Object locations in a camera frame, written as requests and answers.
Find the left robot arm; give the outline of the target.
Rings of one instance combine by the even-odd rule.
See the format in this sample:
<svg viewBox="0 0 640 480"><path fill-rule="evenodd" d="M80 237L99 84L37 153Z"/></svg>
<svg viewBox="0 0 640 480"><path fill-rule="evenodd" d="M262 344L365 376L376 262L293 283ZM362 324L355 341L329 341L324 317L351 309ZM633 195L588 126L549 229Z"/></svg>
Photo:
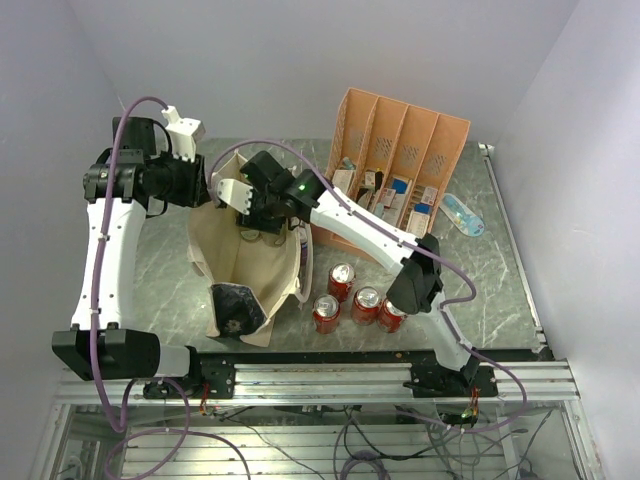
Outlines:
<svg viewBox="0 0 640 480"><path fill-rule="evenodd" d="M53 353L80 379L93 379L96 360L104 380L155 376L182 397L203 387L204 373L192 364L195 351L169 347L153 333L133 329L137 245L149 203L194 208L208 202L204 158L196 144L199 120L175 109L166 122L127 119L118 160L105 150L83 177L89 241L83 285L70 327L52 336Z"/></svg>

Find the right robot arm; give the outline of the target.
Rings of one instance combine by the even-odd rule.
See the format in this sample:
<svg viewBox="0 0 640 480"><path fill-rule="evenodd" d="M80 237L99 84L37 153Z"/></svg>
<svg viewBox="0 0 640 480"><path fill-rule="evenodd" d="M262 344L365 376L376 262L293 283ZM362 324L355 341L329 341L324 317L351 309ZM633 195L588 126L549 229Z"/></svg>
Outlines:
<svg viewBox="0 0 640 480"><path fill-rule="evenodd" d="M241 166L239 179L220 182L216 192L249 229L269 231L296 218L365 252L394 277L386 292L391 305L426 327L442 368L442 387L459 396L475 385L479 360L450 313L452 301L441 278L442 268L457 268L441 258L434 236L417 238L386 223L333 187L314 166L293 175L266 151Z"/></svg>

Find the cream canvas tote bag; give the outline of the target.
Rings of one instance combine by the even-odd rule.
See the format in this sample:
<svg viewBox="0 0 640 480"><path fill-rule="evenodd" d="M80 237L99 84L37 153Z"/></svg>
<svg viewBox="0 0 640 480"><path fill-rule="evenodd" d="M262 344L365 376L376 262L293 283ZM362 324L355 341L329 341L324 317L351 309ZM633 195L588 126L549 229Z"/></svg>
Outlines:
<svg viewBox="0 0 640 480"><path fill-rule="evenodd" d="M193 209L187 223L188 257L195 272L209 281L212 318L206 336L269 345L276 313L287 298L303 304L311 293L313 238L311 228L285 220L283 248L263 239L242 240L239 213L214 202Z"/></svg>

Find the clear bottle green cap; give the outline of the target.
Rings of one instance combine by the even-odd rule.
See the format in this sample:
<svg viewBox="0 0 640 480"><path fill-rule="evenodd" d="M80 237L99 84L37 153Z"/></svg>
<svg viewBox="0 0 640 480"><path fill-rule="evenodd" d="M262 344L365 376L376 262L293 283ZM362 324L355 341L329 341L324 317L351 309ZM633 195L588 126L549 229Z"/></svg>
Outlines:
<svg viewBox="0 0 640 480"><path fill-rule="evenodd" d="M279 234L262 233L261 237L264 244L270 248L283 248L287 242L287 234L285 232Z"/></svg>

